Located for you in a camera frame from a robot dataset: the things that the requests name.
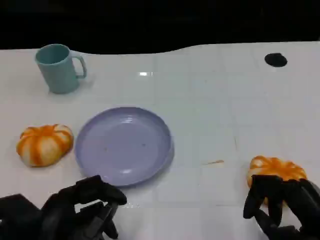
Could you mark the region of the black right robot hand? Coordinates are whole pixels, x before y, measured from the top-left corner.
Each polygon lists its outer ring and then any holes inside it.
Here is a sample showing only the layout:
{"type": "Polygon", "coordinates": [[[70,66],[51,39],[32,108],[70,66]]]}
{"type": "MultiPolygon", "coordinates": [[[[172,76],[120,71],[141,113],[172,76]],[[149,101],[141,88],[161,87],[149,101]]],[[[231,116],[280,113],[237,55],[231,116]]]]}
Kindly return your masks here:
{"type": "Polygon", "coordinates": [[[306,179],[283,180],[276,175],[253,175],[243,218],[255,218],[270,240],[318,240],[320,238],[320,189],[306,179]],[[283,203],[301,223],[280,226],[283,203]]]}

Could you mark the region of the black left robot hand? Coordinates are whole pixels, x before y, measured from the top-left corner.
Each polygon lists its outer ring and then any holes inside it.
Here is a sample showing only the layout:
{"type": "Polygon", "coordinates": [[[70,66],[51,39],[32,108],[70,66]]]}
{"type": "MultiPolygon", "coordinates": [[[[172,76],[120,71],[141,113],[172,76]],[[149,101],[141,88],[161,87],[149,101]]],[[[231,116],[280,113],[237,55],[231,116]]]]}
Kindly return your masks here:
{"type": "Polygon", "coordinates": [[[40,240],[102,240],[119,236],[113,218],[127,197],[99,175],[53,194],[41,209],[40,240]]]}

